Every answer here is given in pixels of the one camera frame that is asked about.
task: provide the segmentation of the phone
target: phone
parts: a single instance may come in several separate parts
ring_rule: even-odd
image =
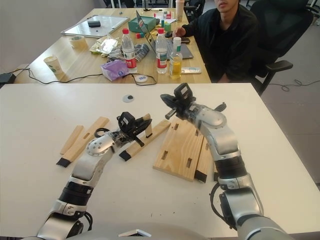
[[[182,38],[181,38],[181,43],[182,43],[182,44],[189,44],[189,43],[190,43],[190,39],[187,38],[187,37],[182,37]]]
[[[185,66],[181,68],[181,74],[201,74],[201,68]]]

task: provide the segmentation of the whiteboard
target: whiteboard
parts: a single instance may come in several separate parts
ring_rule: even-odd
[[[101,38],[113,33],[117,28],[130,20],[127,16],[93,15],[61,32],[62,35],[80,35],[89,38]],[[88,21],[100,21],[100,27],[89,27]]]

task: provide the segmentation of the plastic bottle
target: plastic bottle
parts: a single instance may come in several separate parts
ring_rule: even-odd
[[[124,54],[126,66],[128,67],[128,71],[131,74],[135,74],[137,72],[137,63],[135,58],[135,46],[132,42],[131,37],[129,36],[129,29],[122,29],[122,51]]]
[[[158,74],[167,72],[167,40],[165,38],[164,29],[158,29],[158,37],[155,42],[156,51],[156,71]]]
[[[182,54],[180,52],[181,48],[181,37],[173,38],[173,48],[170,54],[170,67],[169,72],[172,79],[178,79],[181,77],[181,67],[182,67]]]

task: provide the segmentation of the purple bag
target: purple bag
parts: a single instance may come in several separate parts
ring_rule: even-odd
[[[129,73],[126,63],[121,60],[106,62],[101,65],[101,70],[102,74],[111,82]]]

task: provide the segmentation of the green box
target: green box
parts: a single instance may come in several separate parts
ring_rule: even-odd
[[[156,27],[156,19],[150,16],[142,16],[141,17],[144,24],[146,25],[149,32]],[[134,33],[142,33],[140,28],[138,28],[138,21],[137,18],[132,19],[128,22],[129,30]]]

